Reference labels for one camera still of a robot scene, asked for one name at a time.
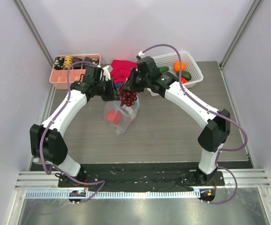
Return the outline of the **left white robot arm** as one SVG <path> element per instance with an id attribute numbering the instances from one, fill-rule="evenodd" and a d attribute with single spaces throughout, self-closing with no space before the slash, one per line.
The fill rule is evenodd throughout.
<path id="1" fill-rule="evenodd" d="M 49 163 L 69 177 L 69 182 L 75 187 L 84 184 L 84 169 L 68 154 L 68 147 L 63 139 L 64 133 L 88 101 L 100 96 L 103 101 L 117 99 L 117 90 L 111 79 L 111 66 L 88 65 L 81 80 L 68 85 L 65 99 L 54 113 L 41 125 L 30 128 L 31 154 L 43 164 Z"/>

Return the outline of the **red apple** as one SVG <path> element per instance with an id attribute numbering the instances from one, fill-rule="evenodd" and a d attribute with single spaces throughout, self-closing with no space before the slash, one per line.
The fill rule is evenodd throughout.
<path id="1" fill-rule="evenodd" d="M 122 114 L 118 110 L 110 110 L 107 112 L 106 119 L 111 124 L 118 124 L 121 121 Z"/>

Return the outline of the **purple grape bunch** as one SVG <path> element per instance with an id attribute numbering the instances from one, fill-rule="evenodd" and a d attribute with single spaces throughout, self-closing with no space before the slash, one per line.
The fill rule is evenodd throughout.
<path id="1" fill-rule="evenodd" d="M 123 84 L 119 85 L 117 94 L 119 100 L 121 101 L 121 107 L 130 107 L 132 105 L 135 105 L 136 101 L 138 100 L 136 92 L 132 92 L 130 90 L 123 90 Z"/>

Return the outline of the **clear zip top bag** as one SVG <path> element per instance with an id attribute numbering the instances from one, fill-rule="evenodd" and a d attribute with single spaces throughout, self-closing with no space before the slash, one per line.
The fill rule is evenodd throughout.
<path id="1" fill-rule="evenodd" d="M 106 122 L 108 122 L 106 119 L 108 111 L 115 109 L 121 112 L 122 118 L 118 124 L 111 124 L 108 122 L 113 127 L 117 135 L 121 135 L 126 132 L 130 123 L 135 119 L 140 106 L 139 99 L 136 101 L 135 105 L 132 105 L 130 107 L 121 107 L 120 103 L 120 101 L 109 101 L 105 104 L 103 111 L 103 116 Z"/>

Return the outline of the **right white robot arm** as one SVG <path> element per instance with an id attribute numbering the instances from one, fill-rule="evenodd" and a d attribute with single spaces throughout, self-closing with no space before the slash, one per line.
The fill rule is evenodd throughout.
<path id="1" fill-rule="evenodd" d="M 186 90 L 178 78 L 170 72 L 161 72 L 151 57 L 137 61 L 127 81 L 119 87 L 119 98 L 123 104 L 130 103 L 129 97 L 135 92 L 150 89 L 153 93 L 175 103 L 188 113 L 202 128 L 198 143 L 202 148 L 201 160 L 196 177 L 200 184 L 208 185 L 217 171 L 218 151 L 223 147 L 230 134 L 230 122 L 224 118 L 230 113 L 212 109 L 197 96 Z"/>

